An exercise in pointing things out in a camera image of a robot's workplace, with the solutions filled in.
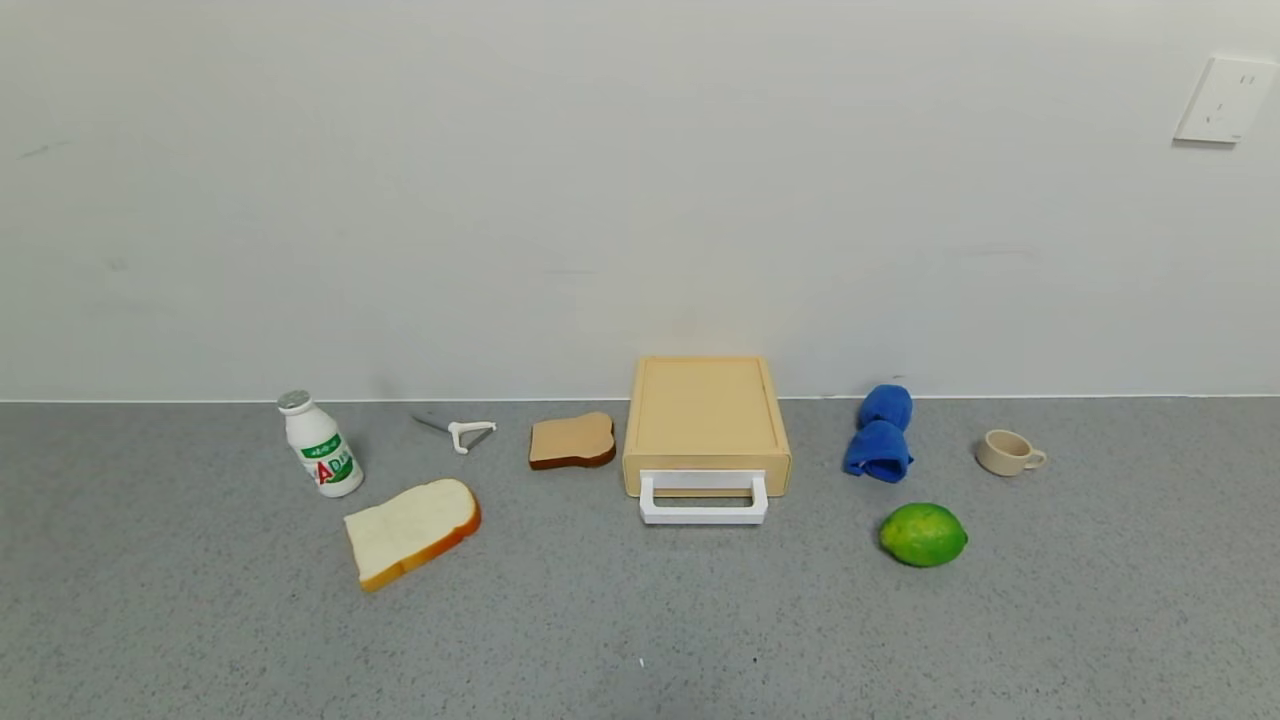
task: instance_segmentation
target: wall outlet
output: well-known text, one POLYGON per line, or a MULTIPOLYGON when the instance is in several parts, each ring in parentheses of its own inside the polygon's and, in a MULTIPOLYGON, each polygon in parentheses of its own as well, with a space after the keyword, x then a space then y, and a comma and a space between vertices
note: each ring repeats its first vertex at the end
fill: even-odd
POLYGON ((1280 65, 1210 58, 1174 140, 1239 142, 1258 117, 1280 65))

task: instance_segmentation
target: lime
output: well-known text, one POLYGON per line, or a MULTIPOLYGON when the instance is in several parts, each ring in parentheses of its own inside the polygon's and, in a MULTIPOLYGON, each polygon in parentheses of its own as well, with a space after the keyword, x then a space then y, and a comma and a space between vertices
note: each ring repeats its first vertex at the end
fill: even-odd
POLYGON ((960 556, 969 534, 950 510, 932 502, 913 502, 893 511, 881 525, 881 546, 899 561, 933 568, 960 556))

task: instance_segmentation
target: toaster handle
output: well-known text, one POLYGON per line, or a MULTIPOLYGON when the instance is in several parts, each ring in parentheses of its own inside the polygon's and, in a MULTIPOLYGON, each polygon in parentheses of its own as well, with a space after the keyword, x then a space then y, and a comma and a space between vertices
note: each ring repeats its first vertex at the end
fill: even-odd
POLYGON ((769 509, 764 470, 640 470, 640 516, 648 525, 759 525, 769 509), (746 507, 669 507, 655 489, 750 489, 746 507))

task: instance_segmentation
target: white wall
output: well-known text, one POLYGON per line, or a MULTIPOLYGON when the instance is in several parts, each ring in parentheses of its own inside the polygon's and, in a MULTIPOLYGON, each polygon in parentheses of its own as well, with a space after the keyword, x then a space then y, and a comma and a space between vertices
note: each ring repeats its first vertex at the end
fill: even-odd
POLYGON ((0 398, 1280 392, 1252 0, 0 0, 0 398))

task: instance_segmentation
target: blue cloth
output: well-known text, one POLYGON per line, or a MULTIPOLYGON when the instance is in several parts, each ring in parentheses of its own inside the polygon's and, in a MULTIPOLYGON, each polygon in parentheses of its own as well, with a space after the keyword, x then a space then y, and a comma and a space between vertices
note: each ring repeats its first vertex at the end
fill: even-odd
POLYGON ((884 420, 900 430, 911 423, 911 393, 902 386, 876 386, 858 409, 858 427, 884 420))
POLYGON ((906 436, 888 420, 872 420, 858 430, 845 451, 845 471, 896 483, 906 477, 915 459, 906 450, 906 436))

